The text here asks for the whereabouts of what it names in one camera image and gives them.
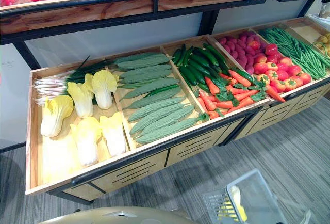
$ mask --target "yellow object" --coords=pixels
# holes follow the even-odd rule
[[[85,118],[93,115],[94,94],[87,89],[86,83],[68,82],[68,93],[74,101],[74,107],[79,117]]]
[[[41,135],[57,136],[62,129],[63,119],[70,116],[72,111],[73,101],[70,96],[59,95],[52,100],[46,97],[40,126]]]
[[[101,109],[108,109],[112,106],[111,93],[117,90],[118,76],[107,70],[98,71],[93,75],[85,75],[87,88],[94,92],[97,105]]]
[[[116,156],[126,151],[126,140],[123,133],[121,115],[116,112],[112,117],[100,116],[102,134],[107,140],[111,156]]]
[[[81,165],[95,164],[98,161],[97,140],[101,137],[100,123],[95,117],[86,117],[78,125],[70,126]]]

